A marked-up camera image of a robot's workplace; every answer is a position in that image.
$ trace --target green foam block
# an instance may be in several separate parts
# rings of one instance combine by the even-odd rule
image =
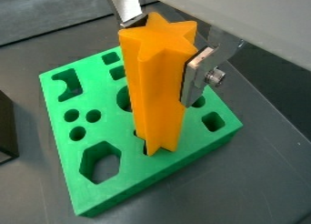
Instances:
[[[242,128],[210,87],[186,111],[176,152],[143,154],[134,134],[120,47],[40,75],[75,214],[94,217],[223,145]],[[92,179],[98,162],[119,158],[119,172]]]

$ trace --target circular hole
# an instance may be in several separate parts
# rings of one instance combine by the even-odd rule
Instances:
[[[63,118],[67,122],[74,122],[79,118],[79,111],[75,109],[71,109],[70,111],[64,113]]]
[[[83,127],[75,127],[71,131],[71,134],[70,134],[71,140],[78,141],[78,140],[83,139],[86,134],[87,134],[87,131]]]
[[[95,123],[100,120],[102,118],[102,112],[99,110],[91,110],[87,113],[87,121],[90,123]]]
[[[128,94],[128,87],[123,87],[116,95],[116,104],[124,110],[131,112],[131,101],[130,101],[130,94]]]
[[[195,104],[192,105],[192,107],[199,108],[199,107],[203,107],[204,105],[206,105],[206,98],[200,97],[198,101],[195,102]]]

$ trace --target irregular shaped hole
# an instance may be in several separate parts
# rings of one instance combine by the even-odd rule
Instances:
[[[74,97],[78,97],[79,95],[83,94],[83,87],[76,75],[75,70],[71,68],[59,74],[52,76],[52,79],[60,80],[66,82],[67,88],[59,96],[59,101],[63,102]]]

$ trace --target square hole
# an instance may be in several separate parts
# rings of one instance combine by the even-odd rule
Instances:
[[[110,72],[114,80],[119,80],[126,77],[126,70],[123,66],[112,68]]]
[[[112,63],[118,62],[120,60],[120,58],[119,58],[119,55],[116,54],[116,52],[114,52],[114,53],[108,53],[108,54],[103,55],[102,60],[103,60],[103,63],[108,66]]]
[[[224,121],[216,112],[208,113],[202,118],[202,122],[211,132],[218,131],[224,126]]]

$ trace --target orange star-shaped block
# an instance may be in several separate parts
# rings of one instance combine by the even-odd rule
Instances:
[[[147,154],[176,150],[183,126],[183,67],[196,53],[196,22],[168,23],[158,13],[147,25],[119,31],[138,137]]]

